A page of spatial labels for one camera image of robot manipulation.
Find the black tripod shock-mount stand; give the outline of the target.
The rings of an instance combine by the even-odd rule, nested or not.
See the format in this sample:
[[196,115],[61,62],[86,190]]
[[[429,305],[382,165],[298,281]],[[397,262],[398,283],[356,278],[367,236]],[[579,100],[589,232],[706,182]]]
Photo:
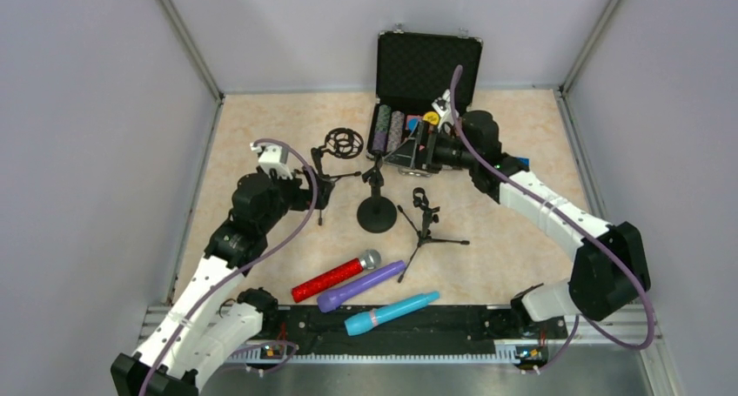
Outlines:
[[329,204],[330,196],[342,178],[358,177],[360,171],[339,175],[329,175],[323,170],[322,158],[328,154],[334,158],[348,160],[356,158],[364,150],[364,139],[354,129],[338,127],[330,130],[320,146],[311,148],[312,168],[318,180],[318,201],[316,209],[319,211],[318,226],[324,224],[323,211]]

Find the red glitter microphone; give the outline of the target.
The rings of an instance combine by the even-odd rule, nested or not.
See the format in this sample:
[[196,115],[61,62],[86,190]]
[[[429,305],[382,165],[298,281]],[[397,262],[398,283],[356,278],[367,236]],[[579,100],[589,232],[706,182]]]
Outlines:
[[364,271],[369,271],[381,265],[381,255],[377,250],[366,250],[357,258],[348,260],[327,272],[321,273],[313,279],[296,285],[291,289],[292,300],[294,303],[315,296],[316,294],[326,291],[327,289],[338,285]]

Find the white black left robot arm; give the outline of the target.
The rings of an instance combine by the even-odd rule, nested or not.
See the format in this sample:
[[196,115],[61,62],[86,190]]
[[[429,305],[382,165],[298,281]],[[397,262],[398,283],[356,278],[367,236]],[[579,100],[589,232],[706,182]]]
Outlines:
[[197,395],[211,376],[262,329],[264,314],[254,304],[235,305],[214,317],[226,297],[277,246],[269,231],[289,211],[310,216],[319,201],[319,178],[306,166],[287,178],[275,171],[243,176],[231,196],[224,223],[211,235],[203,257],[174,306],[131,355],[111,365],[119,395]]

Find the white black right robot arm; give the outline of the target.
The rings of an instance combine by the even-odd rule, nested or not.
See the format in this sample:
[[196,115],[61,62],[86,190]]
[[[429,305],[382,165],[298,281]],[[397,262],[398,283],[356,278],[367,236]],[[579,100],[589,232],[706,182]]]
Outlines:
[[527,218],[571,258],[569,279],[532,286],[513,298],[523,322],[576,314],[600,321],[650,289],[642,237],[634,225],[611,224],[552,191],[527,164],[502,150],[491,113],[469,111],[460,125],[462,138],[449,123],[419,123],[385,161],[432,174],[445,168],[468,171],[479,191]]

